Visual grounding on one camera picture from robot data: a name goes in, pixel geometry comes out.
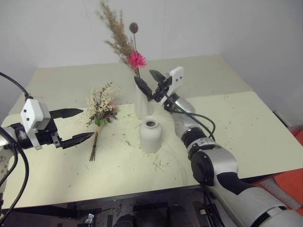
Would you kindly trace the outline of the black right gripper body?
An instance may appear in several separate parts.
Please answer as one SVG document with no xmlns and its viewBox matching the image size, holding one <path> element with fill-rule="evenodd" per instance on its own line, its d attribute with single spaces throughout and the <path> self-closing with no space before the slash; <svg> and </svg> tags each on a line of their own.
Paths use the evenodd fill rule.
<svg viewBox="0 0 303 227">
<path fill-rule="evenodd" d="M 166 78 L 164 76 L 156 76 L 153 78 L 155 81 L 158 82 L 158 86 L 157 86 L 154 94 L 152 95 L 152 98 L 156 102 L 160 102 L 163 99 L 163 97 L 166 95 L 170 85 L 172 84 L 172 76 L 170 76 L 168 78 Z"/>
</svg>

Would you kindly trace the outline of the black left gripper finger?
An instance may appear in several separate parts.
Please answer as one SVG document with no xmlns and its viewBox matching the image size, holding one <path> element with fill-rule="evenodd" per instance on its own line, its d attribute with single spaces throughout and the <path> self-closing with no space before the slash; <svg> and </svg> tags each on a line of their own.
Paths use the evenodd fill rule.
<svg viewBox="0 0 303 227">
<path fill-rule="evenodd" d="M 64 109 L 50 111 L 50 116 L 52 119 L 57 119 L 57 118 L 64 119 L 64 118 L 76 116 L 82 112 L 83 110 L 77 108 L 64 108 Z"/>
<path fill-rule="evenodd" d="M 60 141 L 60 146 L 61 146 L 62 149 L 66 149 L 66 148 L 76 146 L 76 145 L 81 144 L 82 142 L 86 141 L 87 139 L 89 139 L 94 134 L 95 134 L 94 132 L 86 132 L 86 133 L 81 133 L 81 134 L 72 136 L 71 139 L 61 140 Z"/>
</svg>

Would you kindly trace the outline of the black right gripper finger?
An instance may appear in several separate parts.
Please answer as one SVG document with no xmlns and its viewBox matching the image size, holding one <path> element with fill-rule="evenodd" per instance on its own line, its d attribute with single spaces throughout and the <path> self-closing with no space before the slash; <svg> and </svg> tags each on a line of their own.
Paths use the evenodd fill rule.
<svg viewBox="0 0 303 227">
<path fill-rule="evenodd" d="M 166 77 L 162 75 L 159 71 L 149 70 L 149 73 L 157 83 L 163 83 L 166 80 Z"/>
<path fill-rule="evenodd" d="M 135 80 L 137 87 L 146 96 L 147 101 L 151 101 L 152 100 L 152 90 L 148 87 L 147 83 L 138 76 L 135 76 L 134 80 Z"/>
</svg>

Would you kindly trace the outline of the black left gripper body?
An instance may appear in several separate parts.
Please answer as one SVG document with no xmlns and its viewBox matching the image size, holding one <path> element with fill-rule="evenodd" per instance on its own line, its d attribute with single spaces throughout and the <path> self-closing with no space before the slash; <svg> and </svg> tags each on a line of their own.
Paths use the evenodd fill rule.
<svg viewBox="0 0 303 227">
<path fill-rule="evenodd" d="M 63 148 L 63 141 L 58 134 L 54 119 L 63 118 L 63 110 L 54 110 L 50 112 L 51 119 L 43 130 L 38 130 L 36 137 L 40 145 L 54 144 L 56 148 Z"/>
</svg>

